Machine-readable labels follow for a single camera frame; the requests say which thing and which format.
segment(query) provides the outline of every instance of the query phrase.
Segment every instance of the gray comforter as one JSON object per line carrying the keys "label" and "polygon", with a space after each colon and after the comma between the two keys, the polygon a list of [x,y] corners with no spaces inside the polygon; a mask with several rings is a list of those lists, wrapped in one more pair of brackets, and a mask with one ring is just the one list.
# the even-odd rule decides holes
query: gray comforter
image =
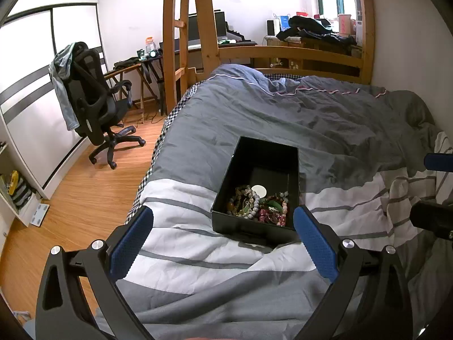
{"label": "gray comforter", "polygon": [[[415,202],[447,201],[453,186],[449,174],[423,166],[427,152],[452,151],[423,101],[313,76],[271,81],[240,65],[220,66],[189,96],[166,121],[134,206],[149,206],[155,227],[117,283],[150,333],[293,339],[328,288],[303,244],[271,250],[212,230],[210,207],[245,135],[298,147],[300,202],[320,222],[367,249],[397,247],[418,334],[453,283],[450,245],[408,219]],[[97,321],[109,330],[101,313]]]}

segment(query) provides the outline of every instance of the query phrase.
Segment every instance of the black mesh chair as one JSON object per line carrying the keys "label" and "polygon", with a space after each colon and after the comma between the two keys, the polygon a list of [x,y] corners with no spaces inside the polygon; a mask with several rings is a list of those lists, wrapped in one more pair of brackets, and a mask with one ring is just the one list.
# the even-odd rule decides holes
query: black mesh chair
{"label": "black mesh chair", "polygon": [[[63,82],[80,125],[76,132],[80,136],[86,135],[92,144],[99,146],[89,155],[92,164],[96,163],[96,156],[108,148],[107,162],[115,169],[113,151],[118,143],[138,142],[142,147],[146,144],[141,137],[130,135],[135,133],[134,126],[118,133],[111,130],[113,126],[124,127],[120,122],[132,107],[132,84],[129,80],[122,80],[109,88],[95,49],[88,49],[84,42],[76,43],[72,51],[71,75]],[[116,101],[114,94],[122,87],[127,91],[127,98]]]}

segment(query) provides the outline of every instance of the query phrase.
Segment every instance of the blue textured pad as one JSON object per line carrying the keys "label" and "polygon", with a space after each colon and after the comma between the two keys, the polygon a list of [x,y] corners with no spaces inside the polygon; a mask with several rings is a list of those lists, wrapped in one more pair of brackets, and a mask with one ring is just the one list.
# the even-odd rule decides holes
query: blue textured pad
{"label": "blue textured pad", "polygon": [[453,154],[428,153],[424,165],[428,170],[453,172]]}
{"label": "blue textured pad", "polygon": [[322,277],[334,282],[338,276],[337,255],[302,207],[293,214],[294,228]]}
{"label": "blue textured pad", "polygon": [[126,277],[153,228],[154,216],[151,209],[145,207],[137,213],[139,216],[110,255],[110,276],[114,281]]}

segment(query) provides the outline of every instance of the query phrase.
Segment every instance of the wooden floor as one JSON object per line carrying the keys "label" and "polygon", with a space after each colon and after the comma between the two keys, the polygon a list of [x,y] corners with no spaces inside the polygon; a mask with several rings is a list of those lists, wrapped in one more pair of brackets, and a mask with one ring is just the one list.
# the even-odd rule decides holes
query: wooden floor
{"label": "wooden floor", "polygon": [[[137,119],[129,116],[126,126],[136,126]],[[151,164],[162,124],[163,120],[140,123],[135,135],[145,139],[146,145],[120,144],[114,155],[118,164],[115,170],[107,164],[106,151],[92,165],[88,154],[94,146],[90,145],[58,186],[40,228],[26,228],[15,219],[0,260],[0,287],[13,310],[29,311],[35,317],[42,270],[54,245],[66,251],[86,248],[93,240],[107,238],[125,222],[137,187]],[[87,279],[83,278],[82,284],[93,311],[97,304]]]}

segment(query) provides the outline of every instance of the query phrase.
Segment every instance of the white round disc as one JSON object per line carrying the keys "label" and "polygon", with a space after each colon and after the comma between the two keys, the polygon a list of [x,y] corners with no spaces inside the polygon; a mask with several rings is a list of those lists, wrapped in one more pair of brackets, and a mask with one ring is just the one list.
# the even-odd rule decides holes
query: white round disc
{"label": "white round disc", "polygon": [[267,190],[262,185],[254,185],[252,190],[255,191],[260,198],[264,198],[267,194]]}

